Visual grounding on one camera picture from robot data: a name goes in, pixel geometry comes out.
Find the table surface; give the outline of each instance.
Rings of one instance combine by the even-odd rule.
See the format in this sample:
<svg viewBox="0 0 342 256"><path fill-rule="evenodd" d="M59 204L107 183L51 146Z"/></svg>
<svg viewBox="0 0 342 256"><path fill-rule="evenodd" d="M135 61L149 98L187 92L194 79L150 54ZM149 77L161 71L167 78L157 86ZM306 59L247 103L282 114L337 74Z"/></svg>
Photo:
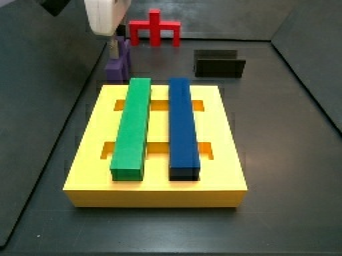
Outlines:
<svg viewBox="0 0 342 256"><path fill-rule="evenodd" d="M238 50L241 79L197 79L195 49ZM218 84L249 185L237 209L78 209L62 188L104 84L103 56L7 247L15 253L342 253L342 141L270 43L149 42L133 74Z"/></svg>

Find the green block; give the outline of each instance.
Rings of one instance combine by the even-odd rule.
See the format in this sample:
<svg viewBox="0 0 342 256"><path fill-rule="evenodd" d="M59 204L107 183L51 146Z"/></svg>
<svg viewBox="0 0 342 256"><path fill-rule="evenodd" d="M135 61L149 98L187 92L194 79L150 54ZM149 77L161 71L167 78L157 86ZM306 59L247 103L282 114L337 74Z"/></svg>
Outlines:
<svg viewBox="0 0 342 256"><path fill-rule="evenodd" d="M151 100L151 79L133 78L111 161L112 180L142 181Z"/></svg>

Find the yellow block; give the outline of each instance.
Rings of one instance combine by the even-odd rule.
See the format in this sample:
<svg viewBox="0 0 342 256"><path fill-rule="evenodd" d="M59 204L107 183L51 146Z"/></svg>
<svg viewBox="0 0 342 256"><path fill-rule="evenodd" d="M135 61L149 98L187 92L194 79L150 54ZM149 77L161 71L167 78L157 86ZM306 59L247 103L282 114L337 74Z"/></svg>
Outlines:
<svg viewBox="0 0 342 256"><path fill-rule="evenodd" d="M169 181L169 86L153 85L143 181L112 181L110 162L129 87L104 85L64 192L76 207L237 207L247 192L217 86L191 86L201 180Z"/></svg>

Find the blue bar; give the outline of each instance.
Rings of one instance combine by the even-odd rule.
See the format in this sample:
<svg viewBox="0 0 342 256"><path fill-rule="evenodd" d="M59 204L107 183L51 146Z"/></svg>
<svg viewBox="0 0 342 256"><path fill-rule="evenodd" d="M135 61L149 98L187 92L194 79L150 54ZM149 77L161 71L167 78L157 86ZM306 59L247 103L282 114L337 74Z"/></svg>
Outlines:
<svg viewBox="0 0 342 256"><path fill-rule="evenodd" d="M199 179L199 152L187 78L169 81L170 180Z"/></svg>

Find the red block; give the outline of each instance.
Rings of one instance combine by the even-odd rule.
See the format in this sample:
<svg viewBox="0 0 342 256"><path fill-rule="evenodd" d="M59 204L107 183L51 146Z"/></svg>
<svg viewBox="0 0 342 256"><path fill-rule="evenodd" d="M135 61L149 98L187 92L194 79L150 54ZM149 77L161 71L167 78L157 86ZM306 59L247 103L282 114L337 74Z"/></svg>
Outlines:
<svg viewBox="0 0 342 256"><path fill-rule="evenodd" d="M130 21L130 34L131 34L131 44L133 46L139 45L139 30L150 30L150 45L161 46L161 31L173 30L174 31L174 47L179 47L181 44L181 22L179 21L161 21L161 10L151 9L149 21L133 20Z"/></svg>

